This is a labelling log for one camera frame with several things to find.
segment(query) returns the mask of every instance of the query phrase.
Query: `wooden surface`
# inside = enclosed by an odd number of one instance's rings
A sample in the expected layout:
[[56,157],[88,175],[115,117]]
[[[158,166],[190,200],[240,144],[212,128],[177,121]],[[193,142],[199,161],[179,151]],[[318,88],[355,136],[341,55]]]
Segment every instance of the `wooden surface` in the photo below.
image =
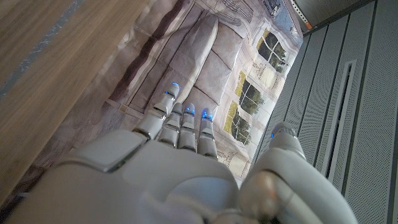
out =
[[148,0],[86,0],[0,101],[0,204]]
[[0,0],[0,83],[4,83],[73,0]]
[[337,14],[360,0],[295,0],[312,26]]

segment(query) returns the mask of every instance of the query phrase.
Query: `robotic finger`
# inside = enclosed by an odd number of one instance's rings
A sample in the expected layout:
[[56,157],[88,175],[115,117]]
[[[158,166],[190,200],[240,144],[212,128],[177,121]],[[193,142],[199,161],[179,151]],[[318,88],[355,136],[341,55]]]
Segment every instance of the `robotic finger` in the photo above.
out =
[[208,108],[205,108],[201,113],[198,137],[198,154],[218,160],[213,131],[213,115]]
[[177,139],[180,134],[181,127],[181,117],[182,117],[182,104],[176,103],[170,116],[165,121],[165,126],[160,133],[159,142],[163,142],[172,146],[177,147]]
[[170,114],[174,101],[180,91],[178,83],[173,83],[162,94],[160,101],[151,108],[132,130],[154,140],[162,129],[165,118]]
[[178,138],[177,149],[188,149],[197,152],[195,140],[195,106],[187,103],[182,115],[180,136]]

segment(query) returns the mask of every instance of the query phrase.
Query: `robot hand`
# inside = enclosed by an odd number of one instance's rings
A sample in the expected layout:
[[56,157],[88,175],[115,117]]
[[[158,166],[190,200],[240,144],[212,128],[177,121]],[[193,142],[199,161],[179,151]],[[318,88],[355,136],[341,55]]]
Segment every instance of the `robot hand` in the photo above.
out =
[[239,191],[217,161],[212,114],[201,114],[196,147],[195,107],[173,107],[179,89],[173,83],[133,132],[111,132],[64,157],[7,222],[356,223],[286,123]]

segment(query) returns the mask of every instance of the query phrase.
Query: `window print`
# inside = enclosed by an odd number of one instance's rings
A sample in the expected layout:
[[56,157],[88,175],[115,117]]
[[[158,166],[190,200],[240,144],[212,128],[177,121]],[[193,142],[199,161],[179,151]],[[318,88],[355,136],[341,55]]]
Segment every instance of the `window print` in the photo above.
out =
[[243,89],[243,83],[244,83],[245,79],[246,79],[246,75],[241,71],[239,73],[238,85],[235,89],[235,94],[237,96],[241,96],[242,89]]
[[232,135],[237,141],[248,145],[250,142],[250,124],[240,117],[238,112],[238,104],[232,101],[229,106],[224,130]]
[[239,105],[241,108],[253,115],[257,113],[261,105],[264,103],[260,91],[252,86],[248,81],[244,81],[241,97],[239,99]]
[[278,38],[265,29],[257,43],[257,50],[266,61],[268,61],[277,72],[284,69],[286,51],[278,41]]

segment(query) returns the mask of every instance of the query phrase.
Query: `ceiling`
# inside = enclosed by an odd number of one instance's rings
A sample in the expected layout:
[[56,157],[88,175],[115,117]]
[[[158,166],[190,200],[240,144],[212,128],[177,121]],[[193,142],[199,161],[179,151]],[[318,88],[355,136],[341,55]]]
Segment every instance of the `ceiling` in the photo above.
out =
[[[322,21],[334,16],[342,10],[362,0],[294,0],[301,12],[307,18],[312,27]],[[296,15],[300,21],[303,33],[308,31],[307,26],[302,22],[299,15]]]

